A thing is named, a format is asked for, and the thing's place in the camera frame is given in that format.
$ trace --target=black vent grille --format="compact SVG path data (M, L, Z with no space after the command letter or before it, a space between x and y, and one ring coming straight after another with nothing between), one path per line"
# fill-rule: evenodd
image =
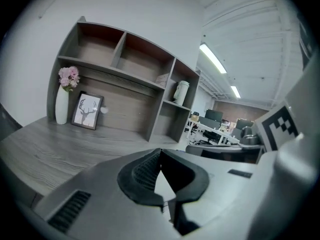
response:
M157 177L160 173L160 154L155 154L133 169L133 179L147 190L155 191Z
M81 210L85 207L91 194L77 191L69 200L49 219L48 223L55 229L66 233L74 223Z

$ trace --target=computer monitor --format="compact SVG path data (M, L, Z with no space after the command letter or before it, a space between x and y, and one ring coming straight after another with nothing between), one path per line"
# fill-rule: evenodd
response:
M214 120L214 121L217 121L217 122L221 123L223 114L224 113L222 113L222 112L208 109L205 112L205 118L208 118L208 119L211 119L211 120Z
M226 119L222 119L221 120L221 123L223 123L223 124L225 124L225 125L230 125L230 123L229 123L229 121L228 120L226 120Z
M244 127L248 126L251 127L254 123L249 121L249 120L244 120L244 119L238 119L236 121L236 126L235 128L242 130Z

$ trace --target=pink flower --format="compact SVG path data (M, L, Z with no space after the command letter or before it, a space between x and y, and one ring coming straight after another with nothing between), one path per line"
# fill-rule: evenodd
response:
M69 67L63 67L59 70L59 76L61 78L68 78L70 76L70 68Z
M77 87L77 82L75 80L71 80L70 81L70 85L72 88L76 88Z
M63 86L63 87L67 87L69 85L69 79L68 78L61 78L60 79L60 84Z
M72 79L75 79L79 75L79 71L75 66L69 67L70 76Z
M76 83L79 83L80 77L77 75L75 78L73 78L73 80L74 80Z

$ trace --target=shelf compartment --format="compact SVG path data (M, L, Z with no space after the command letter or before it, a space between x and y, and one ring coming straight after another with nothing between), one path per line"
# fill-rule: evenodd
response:
M175 60L165 50L131 33L126 33L119 50L114 67L154 83L158 76L170 73Z
M190 111L190 108L187 108L187 107L185 107L185 106L178 105L177 103L174 103L174 102L172 102L172 101L164 100L163 102L164 102L164 103L166 103L166 104L169 104L169 105L175 106L175 107L177 107L177 108L180 108L180 109L183 109L183 110Z
M190 110L181 109L181 107L174 106L171 103L163 102L155 124L152 139L154 140L159 136L166 136L179 142L186 127L189 115Z
M97 126L138 132L145 135L150 123L149 114L155 98L107 82L81 77L78 86L69 95L68 119L71 120L80 91L104 97L106 114L99 113Z
M124 31L87 22L78 22L68 36L61 56L73 57L101 66L110 66Z
M164 99L172 102L174 100L174 94L180 81L187 81L189 88L184 98L182 107L191 109L196 91L198 88L200 76L197 72L190 69L178 59L175 61L172 74L166 84L166 92Z
M102 66L102 65L97 65L97 64L93 64L89 61L85 61L83 59L78 59L78 58L74 58L74 57L67 57L67 56L58 56L57 57L60 61L63 62L67 62L68 63L68 67L69 66L81 66L81 67L85 67L85 68L89 68L89 69L93 69L96 71L100 71L100 72L104 72L104 73L108 73L120 78L124 78L127 80L130 80L132 82L138 83L140 85L149 87L151 89L154 90L164 90L165 88L162 87L159 84L156 84L154 82L151 82L147 79L144 79L142 77L138 77L136 75L130 74L128 72L125 72L123 70L119 70L117 68L111 67L111 66Z

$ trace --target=wooden desk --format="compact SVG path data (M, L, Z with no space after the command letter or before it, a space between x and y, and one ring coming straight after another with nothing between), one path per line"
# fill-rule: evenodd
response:
M176 149L169 137L147 142L139 133L58 125L46 117L0 142L0 157L27 186L46 196L74 175L99 162L154 149Z
M224 132L224 131L221 131L221 130L217 130L217 129L213 129L213 128L210 128L200 122L196 122L196 121L193 121L191 119L188 119L188 121L191 123L191 126L190 126L190 130L186 136L187 139L189 139L189 136L190 136L190 132L191 132L191 129L194 125L197 125L198 126L198 129L204 129L204 130L207 130L209 132L214 132L216 134L219 134L221 137L220 137L220 140L218 142L218 145L221 145L223 143L223 139L224 137L229 140L231 143L239 143L239 140L237 138L234 138L232 137L231 135L229 135L228 133Z

